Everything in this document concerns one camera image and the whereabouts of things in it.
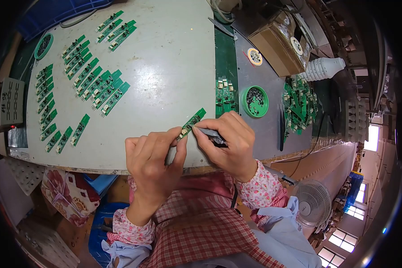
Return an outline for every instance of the hand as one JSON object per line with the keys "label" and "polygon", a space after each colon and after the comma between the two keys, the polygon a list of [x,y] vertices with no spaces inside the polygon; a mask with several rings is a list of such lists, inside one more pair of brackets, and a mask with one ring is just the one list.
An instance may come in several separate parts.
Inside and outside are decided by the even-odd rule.
{"label": "hand", "polygon": [[[228,148],[218,148],[197,127],[217,130],[226,140]],[[255,132],[235,112],[227,112],[218,119],[204,119],[195,124],[193,132],[199,147],[211,162],[225,170],[239,182],[249,181],[258,164],[252,157]]]}
{"label": "hand", "polygon": [[[188,139],[185,137],[177,143],[176,137],[181,131],[178,126],[167,132],[150,132],[148,136],[125,140],[126,167],[137,184],[134,201],[127,210],[127,217],[133,224],[146,224],[171,195],[182,175]],[[177,146],[177,152],[172,164],[165,165],[171,146]],[[134,214],[138,213],[144,217],[134,219]]]}

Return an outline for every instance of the electric fan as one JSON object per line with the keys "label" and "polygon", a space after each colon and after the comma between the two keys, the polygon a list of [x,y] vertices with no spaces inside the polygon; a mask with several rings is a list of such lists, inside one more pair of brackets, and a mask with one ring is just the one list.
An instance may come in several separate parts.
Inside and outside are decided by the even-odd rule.
{"label": "electric fan", "polygon": [[317,227],[327,221],[331,214],[332,201],[329,191],[322,183],[316,180],[297,182],[267,166],[265,168],[279,178],[295,185],[292,195],[298,197],[299,201],[300,217],[297,218],[298,222],[307,227]]}

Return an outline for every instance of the white table surface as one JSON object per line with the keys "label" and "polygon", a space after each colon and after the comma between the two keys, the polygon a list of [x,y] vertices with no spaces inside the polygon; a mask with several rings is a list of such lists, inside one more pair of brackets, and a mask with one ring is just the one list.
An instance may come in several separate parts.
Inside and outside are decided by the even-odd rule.
{"label": "white table surface", "polygon": [[[99,35],[95,29],[119,10],[124,11],[119,19],[123,23],[136,20],[137,29],[109,53],[107,47],[110,43],[95,44]],[[77,169],[126,170],[125,138],[182,126],[201,107],[207,111],[204,118],[214,118],[214,26],[207,17],[213,17],[213,12],[205,1],[134,0],[98,10],[70,28],[57,25],[48,30],[54,35],[54,41],[46,56],[32,68],[27,99],[27,140],[31,162]],[[82,42],[90,40],[88,47],[92,58],[89,62],[97,57],[97,66],[101,66],[103,71],[120,69],[122,80],[131,85],[104,118],[100,116],[101,108],[91,109],[90,100],[75,97],[72,85],[81,71],[70,81],[63,73],[62,51],[83,34],[86,38]],[[91,117],[77,146],[71,147],[67,142],[59,155],[55,153],[56,145],[50,153],[44,150],[53,135],[39,141],[40,115],[36,111],[36,74],[51,63],[54,64],[54,109],[58,112],[51,124],[56,123],[63,134],[68,126],[75,130],[85,114]],[[185,167],[208,165],[193,134],[188,137]]]}

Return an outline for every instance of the red plaid apron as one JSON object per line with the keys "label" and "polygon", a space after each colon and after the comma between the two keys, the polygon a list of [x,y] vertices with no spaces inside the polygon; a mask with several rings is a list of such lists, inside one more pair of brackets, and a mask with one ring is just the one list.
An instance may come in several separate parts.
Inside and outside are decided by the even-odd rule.
{"label": "red plaid apron", "polygon": [[[216,172],[208,176],[221,177],[230,192],[234,192],[233,179],[229,175]],[[135,191],[132,177],[129,177],[129,184]],[[152,217],[156,223],[153,251],[139,267],[166,268],[246,253],[265,267],[284,268],[259,249],[259,242],[247,223],[230,208],[231,201],[216,194],[188,198],[182,190],[173,191]]]}

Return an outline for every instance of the workbench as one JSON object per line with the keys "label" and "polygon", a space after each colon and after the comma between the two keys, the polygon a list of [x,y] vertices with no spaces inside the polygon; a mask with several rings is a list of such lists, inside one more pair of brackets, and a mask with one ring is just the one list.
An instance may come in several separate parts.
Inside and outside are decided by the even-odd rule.
{"label": "workbench", "polygon": [[[134,19],[137,29],[114,52],[108,53],[110,43],[95,44],[99,35],[95,31],[112,13],[123,10],[123,22]],[[307,151],[313,144],[311,126],[298,136],[290,133],[279,151],[279,115],[284,78],[279,78],[267,61],[252,66],[244,51],[253,47],[238,32],[238,40],[224,34],[208,20],[214,14],[205,1],[179,0],[131,1],[116,3],[98,10],[88,19],[70,28],[59,25],[47,33],[54,35],[54,42],[31,70],[27,97],[28,148],[11,148],[10,155],[33,163],[59,168],[102,174],[128,174],[125,161],[124,140],[127,137],[147,135],[151,131],[166,131],[182,126],[200,108],[206,110],[204,118],[215,118],[215,82],[219,76],[231,79],[236,92],[252,85],[261,86],[269,97],[269,110],[262,118],[251,118],[239,107],[240,115],[253,128],[256,141],[253,156],[265,161],[287,158]],[[65,67],[62,51],[72,41],[85,34],[92,58],[97,57],[103,71],[120,69],[121,78],[131,87],[106,117],[101,109],[92,110],[92,101],[75,97],[72,88],[78,72],[71,80],[63,73]],[[85,114],[90,116],[77,146],[66,144],[61,154],[45,152],[46,143],[39,141],[35,83],[36,74],[54,64],[56,123],[63,134],[68,126],[76,129]],[[211,171],[210,163],[196,144],[193,134],[188,136],[185,173]],[[169,153],[169,159],[175,148]]]}

